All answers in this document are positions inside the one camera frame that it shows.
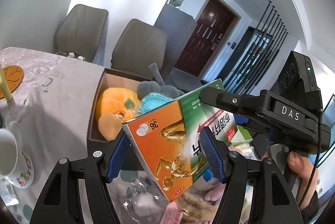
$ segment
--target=white mug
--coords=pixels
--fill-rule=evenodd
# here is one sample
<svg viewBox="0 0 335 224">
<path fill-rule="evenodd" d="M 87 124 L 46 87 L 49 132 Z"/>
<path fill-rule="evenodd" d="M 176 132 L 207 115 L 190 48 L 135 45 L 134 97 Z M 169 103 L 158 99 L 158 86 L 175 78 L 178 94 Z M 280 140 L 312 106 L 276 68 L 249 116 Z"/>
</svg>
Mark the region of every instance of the white mug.
<svg viewBox="0 0 335 224">
<path fill-rule="evenodd" d="M 32 184 L 34 168 L 31 159 L 22 151 L 21 139 L 9 130 L 0 129 L 0 176 L 14 186 L 24 189 Z"/>
</svg>

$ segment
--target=wooden door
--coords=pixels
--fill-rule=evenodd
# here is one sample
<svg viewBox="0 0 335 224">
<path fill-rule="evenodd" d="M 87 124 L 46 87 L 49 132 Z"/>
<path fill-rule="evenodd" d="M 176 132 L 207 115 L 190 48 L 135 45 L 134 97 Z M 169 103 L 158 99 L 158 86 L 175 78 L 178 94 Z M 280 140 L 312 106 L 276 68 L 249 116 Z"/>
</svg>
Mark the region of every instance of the wooden door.
<svg viewBox="0 0 335 224">
<path fill-rule="evenodd" d="M 219 0 L 209 0 L 175 67 L 199 76 L 234 18 Z"/>
</svg>

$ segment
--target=orange plush toy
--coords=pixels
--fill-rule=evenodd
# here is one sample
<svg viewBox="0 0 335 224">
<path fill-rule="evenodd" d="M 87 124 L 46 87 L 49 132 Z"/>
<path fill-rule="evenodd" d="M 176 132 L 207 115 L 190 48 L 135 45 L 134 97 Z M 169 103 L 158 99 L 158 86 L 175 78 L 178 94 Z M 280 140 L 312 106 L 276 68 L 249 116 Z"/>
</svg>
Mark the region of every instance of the orange plush toy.
<svg viewBox="0 0 335 224">
<path fill-rule="evenodd" d="M 125 88 L 108 88 L 98 99 L 95 119 L 100 133 L 107 141 L 114 140 L 121 124 L 137 116 L 140 106 L 137 94 Z"/>
</svg>

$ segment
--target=orange medicine box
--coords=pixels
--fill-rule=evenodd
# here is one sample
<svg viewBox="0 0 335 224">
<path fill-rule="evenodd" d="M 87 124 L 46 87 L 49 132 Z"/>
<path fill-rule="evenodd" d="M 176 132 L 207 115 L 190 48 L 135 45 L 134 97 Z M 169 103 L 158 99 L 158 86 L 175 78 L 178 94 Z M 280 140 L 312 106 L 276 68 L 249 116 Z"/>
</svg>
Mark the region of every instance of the orange medicine box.
<svg viewBox="0 0 335 224">
<path fill-rule="evenodd" d="M 200 102 L 200 91 L 207 86 L 223 89 L 218 79 L 122 124 L 144 170 L 170 201 L 209 167 L 200 146 L 201 128 L 209 126 L 226 143 L 237 132 L 233 114 Z"/>
</svg>

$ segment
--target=orange coaster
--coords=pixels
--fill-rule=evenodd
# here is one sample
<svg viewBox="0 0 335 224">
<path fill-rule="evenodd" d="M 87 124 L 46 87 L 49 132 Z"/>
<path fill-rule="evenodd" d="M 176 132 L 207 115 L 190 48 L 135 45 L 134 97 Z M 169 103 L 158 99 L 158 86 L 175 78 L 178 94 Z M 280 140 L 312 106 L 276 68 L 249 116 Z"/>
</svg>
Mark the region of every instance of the orange coaster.
<svg viewBox="0 0 335 224">
<path fill-rule="evenodd" d="M 20 66 L 11 65 L 3 68 L 2 70 L 10 92 L 15 91 L 22 82 L 24 76 L 23 69 Z M 3 99 L 4 97 L 4 94 L 0 92 L 0 99 Z"/>
</svg>

